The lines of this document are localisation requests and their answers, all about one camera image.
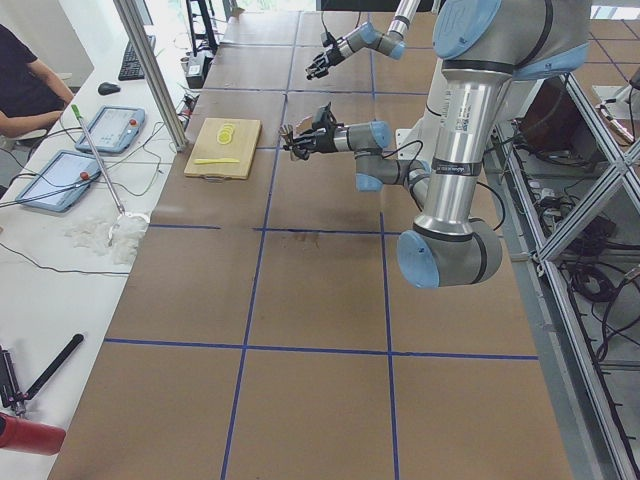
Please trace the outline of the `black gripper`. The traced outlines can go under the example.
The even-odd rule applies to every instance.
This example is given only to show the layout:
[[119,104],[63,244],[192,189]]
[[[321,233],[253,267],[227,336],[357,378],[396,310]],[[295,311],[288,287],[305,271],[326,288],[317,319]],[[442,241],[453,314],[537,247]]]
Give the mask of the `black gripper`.
[[335,125],[331,130],[318,131],[314,131],[311,126],[300,135],[296,135],[293,131],[282,131],[284,148],[291,149],[291,161],[307,161],[312,153],[334,153],[336,151],[335,131]]
[[308,80],[320,79],[326,76],[324,67],[337,66],[343,61],[343,55],[338,44],[327,47],[325,51],[316,56],[312,63],[305,69]]

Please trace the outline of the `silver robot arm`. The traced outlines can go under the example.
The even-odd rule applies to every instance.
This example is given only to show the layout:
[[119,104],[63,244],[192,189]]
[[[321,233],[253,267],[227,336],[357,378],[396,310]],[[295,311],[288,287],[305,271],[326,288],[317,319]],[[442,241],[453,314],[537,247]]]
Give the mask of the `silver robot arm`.
[[438,58],[429,106],[412,132],[417,152],[389,160],[392,137],[383,121],[338,122],[321,107],[310,127],[280,130],[297,159],[313,153],[352,152],[356,186],[406,188],[419,213],[397,242],[404,278],[418,288],[477,284],[500,267],[496,232],[470,214],[491,130],[516,107],[507,102],[516,82],[537,81],[580,67],[588,52],[587,1],[447,1],[437,13]]
[[395,60],[400,59],[405,50],[406,34],[418,7],[418,0],[401,1],[385,33],[377,30],[371,22],[365,22],[348,34],[336,38],[327,29],[324,19],[321,19],[324,50],[305,69],[306,78],[312,80],[327,76],[331,67],[339,65],[362,49],[370,49]]

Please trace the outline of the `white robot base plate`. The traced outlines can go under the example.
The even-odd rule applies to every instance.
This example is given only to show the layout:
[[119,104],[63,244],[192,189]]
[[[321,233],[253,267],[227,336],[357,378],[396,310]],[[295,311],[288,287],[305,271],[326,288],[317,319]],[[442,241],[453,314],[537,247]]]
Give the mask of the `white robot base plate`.
[[424,142],[421,129],[397,129],[395,132],[396,156],[400,160],[423,160]]

